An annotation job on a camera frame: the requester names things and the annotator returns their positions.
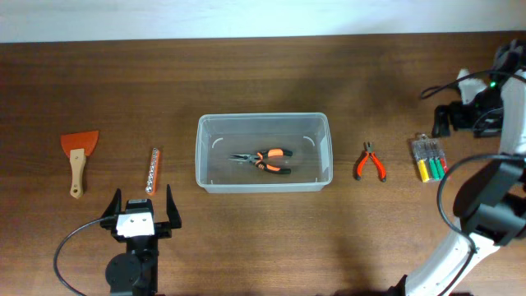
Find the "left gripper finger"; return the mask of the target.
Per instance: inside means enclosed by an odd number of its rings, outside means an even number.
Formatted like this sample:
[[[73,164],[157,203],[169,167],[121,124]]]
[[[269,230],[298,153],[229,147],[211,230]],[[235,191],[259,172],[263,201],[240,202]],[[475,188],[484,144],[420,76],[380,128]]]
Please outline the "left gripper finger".
[[[170,185],[167,185],[166,190],[166,213],[170,224],[181,224],[182,219],[178,208],[174,202],[173,194]]]
[[[118,215],[122,209],[122,192],[118,188],[113,195],[113,199],[110,201],[108,207],[101,215],[102,218]]]

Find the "precision screwdriver set case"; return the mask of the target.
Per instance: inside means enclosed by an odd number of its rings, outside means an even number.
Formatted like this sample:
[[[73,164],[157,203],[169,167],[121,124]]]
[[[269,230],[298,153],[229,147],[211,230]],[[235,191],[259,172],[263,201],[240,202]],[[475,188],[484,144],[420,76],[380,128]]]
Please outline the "precision screwdriver set case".
[[[411,148],[422,182],[440,182],[448,171],[448,165],[439,140],[418,134],[411,142]]]

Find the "orange-black long nose pliers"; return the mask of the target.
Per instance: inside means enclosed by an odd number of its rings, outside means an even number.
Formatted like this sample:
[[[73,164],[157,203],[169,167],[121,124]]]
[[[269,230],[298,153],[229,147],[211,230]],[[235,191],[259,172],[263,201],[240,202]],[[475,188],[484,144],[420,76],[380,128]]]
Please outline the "orange-black long nose pliers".
[[[269,150],[257,151],[255,154],[236,154],[232,153],[229,160],[249,163],[258,168],[259,170],[267,173],[288,175],[292,173],[291,169],[280,168],[274,165],[268,164],[266,161],[273,158],[292,157],[293,152],[291,150],[285,150],[281,148],[273,148]]]

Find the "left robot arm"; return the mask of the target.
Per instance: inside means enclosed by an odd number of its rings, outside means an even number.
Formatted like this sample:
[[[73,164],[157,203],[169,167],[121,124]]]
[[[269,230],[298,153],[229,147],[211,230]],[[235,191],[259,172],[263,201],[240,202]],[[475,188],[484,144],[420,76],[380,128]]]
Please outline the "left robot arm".
[[[156,222],[152,200],[130,200],[122,206],[122,193],[115,192],[100,222],[101,228],[126,245],[126,251],[106,266],[111,295],[157,294],[159,240],[171,238],[172,231],[182,227],[171,187],[166,187],[166,213],[167,221]]]

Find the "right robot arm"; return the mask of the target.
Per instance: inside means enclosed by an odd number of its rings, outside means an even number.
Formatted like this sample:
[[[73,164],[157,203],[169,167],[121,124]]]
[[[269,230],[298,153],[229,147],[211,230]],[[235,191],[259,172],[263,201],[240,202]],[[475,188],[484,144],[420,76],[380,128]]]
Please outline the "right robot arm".
[[[499,47],[492,67],[459,71],[444,86],[425,89],[421,99],[456,90],[458,101],[435,109],[430,136],[412,143],[424,182],[437,182],[436,204],[449,233],[437,249],[388,295],[452,295],[460,281],[484,258],[525,237],[525,200],[511,193],[525,184],[525,42],[514,39]],[[475,137],[498,136],[495,154],[473,155],[449,166],[439,138],[452,130]]]

